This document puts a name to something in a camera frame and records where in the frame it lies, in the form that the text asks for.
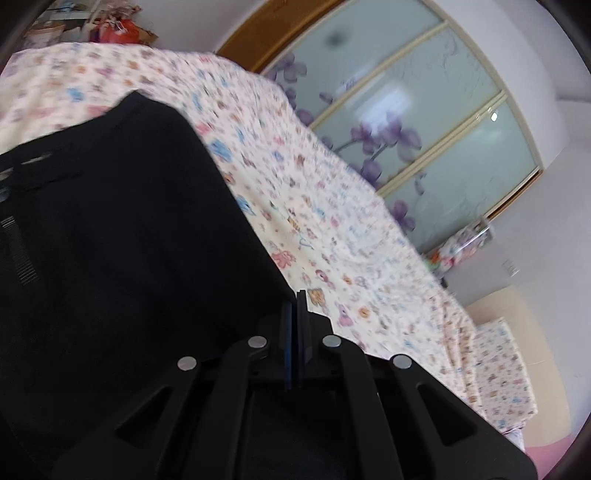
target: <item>metal rivet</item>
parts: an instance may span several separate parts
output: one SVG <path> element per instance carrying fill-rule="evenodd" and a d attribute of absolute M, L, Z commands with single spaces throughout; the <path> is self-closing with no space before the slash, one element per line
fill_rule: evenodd
<path fill-rule="evenodd" d="M 179 367 L 184 372 L 187 370 L 192 370 L 196 366 L 197 360 L 195 360 L 192 356 L 184 356 L 177 362 L 177 367 Z"/>
<path fill-rule="evenodd" d="M 413 360 L 406 355 L 396 355 L 394 357 L 394 360 L 392 360 L 392 363 L 395 367 L 400 368 L 402 370 L 406 370 L 407 368 L 410 368 L 410 366 L 413 364 Z"/>
<path fill-rule="evenodd" d="M 327 335 L 322 339 L 322 343 L 329 348 L 337 348 L 340 346 L 340 337 L 336 335 Z"/>
<path fill-rule="evenodd" d="M 260 335 L 255 335 L 248 339 L 248 346 L 251 348 L 263 348 L 267 344 L 267 339 Z"/>

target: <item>frosted glass panel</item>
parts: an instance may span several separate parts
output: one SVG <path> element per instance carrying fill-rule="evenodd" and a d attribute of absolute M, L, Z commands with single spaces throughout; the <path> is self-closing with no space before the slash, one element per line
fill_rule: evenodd
<path fill-rule="evenodd" d="M 371 181 L 379 187 L 499 91 L 469 48 L 446 29 L 369 82 L 316 134 L 349 164 L 377 162 L 373 167 L 382 173 Z"/>
<path fill-rule="evenodd" d="M 386 198 L 419 252 L 484 215 L 536 168 L 509 106 L 504 103 L 493 113 L 495 122 L 487 116 L 429 164 L 424 177 L 407 181 Z"/>
<path fill-rule="evenodd" d="M 354 0 L 304 33 L 267 76 L 286 90 L 309 125 L 332 100 L 440 21 L 418 0 Z"/>

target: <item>red bag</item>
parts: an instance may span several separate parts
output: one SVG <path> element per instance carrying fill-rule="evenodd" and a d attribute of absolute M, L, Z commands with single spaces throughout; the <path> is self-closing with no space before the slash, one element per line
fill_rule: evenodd
<path fill-rule="evenodd" d="M 128 18 L 106 20 L 99 27 L 100 43 L 137 43 L 138 40 L 138 27 Z"/>

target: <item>pink floor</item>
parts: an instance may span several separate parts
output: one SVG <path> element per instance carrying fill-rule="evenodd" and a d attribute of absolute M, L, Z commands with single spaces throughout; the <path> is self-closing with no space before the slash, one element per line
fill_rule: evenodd
<path fill-rule="evenodd" d="M 538 469 L 538 478 L 540 480 L 552 470 L 552 467 L 558 463 L 562 458 L 570 444 L 573 443 L 573 437 L 568 435 L 567 437 L 559 440 L 558 442 L 552 443 L 551 445 L 545 445 L 543 447 L 530 447 L 526 448 L 525 452 L 534 461 L 535 467 Z"/>

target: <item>floral blanket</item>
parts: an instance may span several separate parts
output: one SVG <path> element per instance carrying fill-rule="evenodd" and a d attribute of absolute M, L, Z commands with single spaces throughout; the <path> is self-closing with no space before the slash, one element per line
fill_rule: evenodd
<path fill-rule="evenodd" d="M 308 292 L 310 310 L 370 355 L 407 353 L 484 414 L 470 317 L 374 189 L 267 79 L 211 54 L 104 44 L 27 50 L 0 77 L 0 153 L 100 115 L 137 89 L 187 118 L 290 286 Z"/>
<path fill-rule="evenodd" d="M 538 405 L 506 320 L 477 326 L 474 349 L 476 377 L 488 421 L 501 432 L 525 426 L 526 420 L 538 413 Z"/>

